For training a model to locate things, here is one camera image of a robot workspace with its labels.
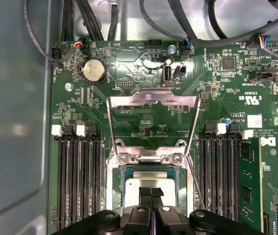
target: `green circuit board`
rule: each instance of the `green circuit board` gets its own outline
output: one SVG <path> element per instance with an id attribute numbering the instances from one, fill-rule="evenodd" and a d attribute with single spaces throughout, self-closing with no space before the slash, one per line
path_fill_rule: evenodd
<path id="1" fill-rule="evenodd" d="M 65 53 L 72 45 L 72 42 L 62 42 L 57 48 L 60 53 Z M 169 53 L 169 45 L 175 45 L 177 51 Z M 278 43 L 269 43 L 269 48 L 278 51 Z M 100 60 L 105 66 L 106 78 L 99 84 L 88 83 L 80 74 L 79 67 L 90 59 Z M 167 59 L 171 60 L 173 78 L 164 83 L 162 65 Z M 186 71 L 175 75 L 178 66 L 183 66 Z M 65 89 L 67 83 L 73 86 L 70 91 Z M 77 209 L 73 208 L 69 215 L 72 221 L 79 221 L 83 217 L 80 211 L 83 200 L 87 201 L 88 207 L 94 203 L 90 198 L 83 198 L 83 189 L 80 188 L 83 181 L 80 179 L 83 177 L 81 159 L 70 162 L 62 159 L 60 152 L 65 155 L 66 151 L 78 152 L 81 148 L 85 148 L 88 156 L 94 156 L 97 152 L 97 158 L 85 164 L 87 167 L 92 164 L 100 167 L 91 170 L 88 181 L 99 180 L 97 195 L 100 196 L 94 208 L 105 209 L 105 160 L 112 147 L 106 100 L 110 96 L 132 95 L 142 88 L 160 87 L 169 89 L 175 95 L 196 95 L 201 98 L 190 150 L 199 178 L 201 140 L 207 138 L 203 136 L 206 124 L 215 126 L 229 118 L 232 124 L 239 124 L 240 136 L 246 130 L 253 130 L 253 138 L 239 139 L 235 144 L 238 151 L 238 167 L 235 169 L 238 183 L 234 187 L 238 201 L 235 219 L 269 235 L 278 234 L 278 59 L 260 49 L 245 48 L 243 43 L 217 48 L 191 47 L 188 55 L 182 56 L 177 41 L 163 41 L 158 48 L 151 48 L 148 41 L 90 42 L 90 55 L 84 56 L 77 49 L 63 67 L 54 69 L 52 125 L 61 125 L 62 128 L 71 126 L 74 130 L 76 125 L 84 124 L 87 133 L 94 132 L 97 137 L 91 145 L 71 146 L 70 150 L 62 146 L 59 138 L 51 141 L 49 233 L 59 229 L 60 197 L 68 201 L 62 210 L 71 210 L 71 202 L 73 207 L 77 205 Z M 148 149 L 175 145 L 177 140 L 187 140 L 192 122 L 190 112 L 185 106 L 162 106 L 155 103 L 114 109 L 112 117 L 115 138 L 122 139 L 126 145 Z M 72 166 L 76 166 L 79 173 L 68 171 Z M 113 208 L 118 211 L 122 206 L 122 192 L 119 170 L 114 172 Z M 78 184 L 71 181 L 69 186 L 75 193 L 64 196 L 68 189 L 61 191 L 60 185 L 70 177 L 76 177 Z M 185 181 L 184 169 L 179 179 Z M 184 184 L 180 185 L 179 191 L 182 188 L 185 188 Z M 185 207 L 183 194 L 178 195 L 178 204 Z M 195 197 L 195 207 L 198 204 L 198 198 Z M 262 220 L 264 214 L 268 218 L 266 222 Z"/>

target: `screw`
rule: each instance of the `screw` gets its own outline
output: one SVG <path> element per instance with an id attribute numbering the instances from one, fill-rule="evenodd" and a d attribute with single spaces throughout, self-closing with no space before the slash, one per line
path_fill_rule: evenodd
<path id="1" fill-rule="evenodd" d="M 168 212 L 168 211 L 170 211 L 170 208 L 169 207 L 163 207 L 162 210 L 165 211 L 165 212 Z"/>
<path id="2" fill-rule="evenodd" d="M 182 163 L 182 157 L 180 155 L 177 155 L 177 154 L 172 156 L 172 160 L 173 160 L 174 164 Z"/>
<path id="3" fill-rule="evenodd" d="M 72 83 L 67 82 L 67 83 L 65 84 L 65 90 L 66 90 L 66 91 L 70 92 L 70 91 L 72 91 L 73 89 L 74 89 L 74 86 L 73 86 Z"/>
<path id="4" fill-rule="evenodd" d="M 119 155 L 118 161 L 119 161 L 121 164 L 126 164 L 126 163 L 128 163 L 128 162 L 129 162 L 129 155 L 128 155 L 128 154 L 121 154 L 121 155 Z"/>
<path id="5" fill-rule="evenodd" d="M 200 218 L 203 218 L 205 216 L 205 214 L 201 211 L 198 211 L 198 212 L 196 212 L 196 216 L 200 217 Z"/>
<path id="6" fill-rule="evenodd" d="M 114 214 L 109 213 L 109 214 L 106 214 L 105 217 L 106 218 L 112 218 L 112 217 L 114 217 Z"/>
<path id="7" fill-rule="evenodd" d="M 167 51 L 168 51 L 168 53 L 170 53 L 170 54 L 175 54 L 176 51 L 177 51 L 177 48 L 176 48 L 175 45 L 169 45 L 168 48 L 167 48 Z"/>

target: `motherboard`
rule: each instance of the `motherboard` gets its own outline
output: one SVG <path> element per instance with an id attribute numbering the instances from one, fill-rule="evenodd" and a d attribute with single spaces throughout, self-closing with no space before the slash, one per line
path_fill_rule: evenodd
<path id="1" fill-rule="evenodd" d="M 277 58 L 246 43 L 85 41 L 52 82 L 49 234 L 153 186 L 185 215 L 202 203 L 278 235 Z"/>

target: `logo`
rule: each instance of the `logo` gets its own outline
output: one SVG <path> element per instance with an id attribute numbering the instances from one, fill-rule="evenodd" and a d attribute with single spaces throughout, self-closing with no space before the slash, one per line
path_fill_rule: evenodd
<path id="1" fill-rule="evenodd" d="M 265 138 L 265 137 L 261 137 L 261 146 L 276 146 L 276 138 L 275 137 L 269 137 L 269 138 Z"/>
<path id="2" fill-rule="evenodd" d="M 261 96 L 256 97 L 256 95 L 239 96 L 239 100 L 245 100 L 247 105 L 259 105 L 261 99 Z"/>

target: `white dimm latch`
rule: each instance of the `white dimm latch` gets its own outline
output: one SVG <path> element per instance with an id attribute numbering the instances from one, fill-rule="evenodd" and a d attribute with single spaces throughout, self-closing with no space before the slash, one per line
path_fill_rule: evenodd
<path id="1" fill-rule="evenodd" d="M 85 137 L 85 134 L 86 134 L 85 125 L 77 125 L 76 126 L 76 135 Z"/>
<path id="2" fill-rule="evenodd" d="M 61 129 L 61 125 L 52 125 L 51 126 L 51 134 L 53 136 L 61 137 L 64 132 Z"/>
<path id="3" fill-rule="evenodd" d="M 242 139 L 247 140 L 248 138 L 253 137 L 253 130 L 244 130 L 242 133 Z"/>
<path id="4" fill-rule="evenodd" d="M 218 123 L 216 125 L 215 133 L 216 135 L 223 135 L 227 132 L 226 124 L 225 123 Z"/>

